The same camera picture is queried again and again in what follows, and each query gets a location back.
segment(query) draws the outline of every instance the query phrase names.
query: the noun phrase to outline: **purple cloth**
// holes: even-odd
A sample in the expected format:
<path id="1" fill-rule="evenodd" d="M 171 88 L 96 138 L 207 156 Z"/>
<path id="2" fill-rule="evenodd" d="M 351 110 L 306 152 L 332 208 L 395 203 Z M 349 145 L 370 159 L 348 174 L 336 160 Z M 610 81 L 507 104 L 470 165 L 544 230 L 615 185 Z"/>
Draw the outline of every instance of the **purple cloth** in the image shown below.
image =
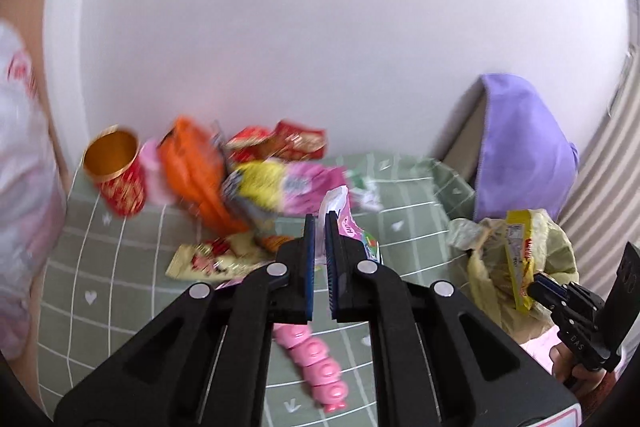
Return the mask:
<path id="1" fill-rule="evenodd" d="M 485 74 L 482 82 L 487 105 L 474 219 L 544 208 L 556 220 L 577 172 L 574 144 L 524 78 Z"/>

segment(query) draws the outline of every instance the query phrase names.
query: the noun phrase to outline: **yellow-green plastic bag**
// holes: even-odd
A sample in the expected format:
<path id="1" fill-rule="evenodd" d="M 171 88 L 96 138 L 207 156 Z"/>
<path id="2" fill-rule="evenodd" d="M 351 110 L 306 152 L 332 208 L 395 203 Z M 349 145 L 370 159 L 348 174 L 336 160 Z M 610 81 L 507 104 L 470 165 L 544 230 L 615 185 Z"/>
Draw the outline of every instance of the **yellow-green plastic bag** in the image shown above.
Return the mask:
<path id="1" fill-rule="evenodd" d="M 562 229 L 546 210 L 530 210 L 531 255 L 534 272 L 544 272 L 559 284 L 578 282 L 574 249 Z M 534 302 L 529 312 L 516 309 L 513 295 L 504 219 L 474 223 L 455 219 L 449 226 L 449 244 L 471 250 L 467 264 L 469 287 L 475 304 L 517 343 L 545 333 L 552 325 L 550 312 Z"/>

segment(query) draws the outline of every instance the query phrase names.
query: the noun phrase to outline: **metal rivet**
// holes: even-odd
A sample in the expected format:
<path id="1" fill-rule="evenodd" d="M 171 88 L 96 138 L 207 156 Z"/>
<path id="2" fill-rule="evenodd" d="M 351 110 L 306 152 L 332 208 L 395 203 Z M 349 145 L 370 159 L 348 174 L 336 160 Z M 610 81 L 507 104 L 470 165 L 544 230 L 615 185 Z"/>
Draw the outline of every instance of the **metal rivet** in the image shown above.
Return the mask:
<path id="1" fill-rule="evenodd" d="M 191 288 L 189 288 L 189 296 L 193 299 L 204 299 L 210 293 L 211 288 L 209 287 L 209 285 L 202 282 L 194 284 Z"/>
<path id="2" fill-rule="evenodd" d="M 438 281 L 433 285 L 433 291 L 440 297 L 450 297 L 453 295 L 453 285 L 447 281 Z"/>
<path id="3" fill-rule="evenodd" d="M 362 273 L 373 273 L 378 269 L 378 264 L 374 263 L 373 261 L 369 261 L 368 259 L 366 261 L 360 261 L 358 263 L 358 270 L 361 271 Z"/>
<path id="4" fill-rule="evenodd" d="M 283 263 L 271 263 L 267 267 L 267 273 L 269 275 L 273 275 L 274 277 L 279 277 L 280 275 L 284 275 L 287 272 L 287 265 Z"/>

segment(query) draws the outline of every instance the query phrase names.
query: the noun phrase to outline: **red snack package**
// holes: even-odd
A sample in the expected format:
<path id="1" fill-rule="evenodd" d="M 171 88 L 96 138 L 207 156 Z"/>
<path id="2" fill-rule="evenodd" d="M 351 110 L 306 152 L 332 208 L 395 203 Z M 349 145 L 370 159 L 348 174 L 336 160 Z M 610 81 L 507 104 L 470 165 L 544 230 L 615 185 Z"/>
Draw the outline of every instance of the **red snack package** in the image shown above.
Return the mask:
<path id="1" fill-rule="evenodd" d="M 231 160 L 235 163 L 266 160 L 273 153 L 271 137 L 273 133 L 265 127 L 245 127 L 226 143 L 231 149 Z"/>
<path id="2" fill-rule="evenodd" d="M 276 141 L 274 156 L 284 160 L 319 160 L 324 157 L 326 131 L 311 129 L 297 123 L 280 120 L 273 131 Z"/>

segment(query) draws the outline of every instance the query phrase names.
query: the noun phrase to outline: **orange snack bag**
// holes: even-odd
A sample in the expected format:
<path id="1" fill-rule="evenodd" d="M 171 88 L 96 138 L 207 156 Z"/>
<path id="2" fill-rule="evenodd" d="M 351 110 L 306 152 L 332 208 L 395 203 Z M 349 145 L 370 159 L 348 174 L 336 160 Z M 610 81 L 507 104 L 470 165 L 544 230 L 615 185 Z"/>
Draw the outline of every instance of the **orange snack bag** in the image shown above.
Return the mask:
<path id="1" fill-rule="evenodd" d="M 212 143 L 212 135 L 180 116 L 158 146 L 171 189 L 188 204 L 191 214 L 220 237 L 245 232 L 249 226 L 232 214 L 222 200 L 225 159 Z"/>

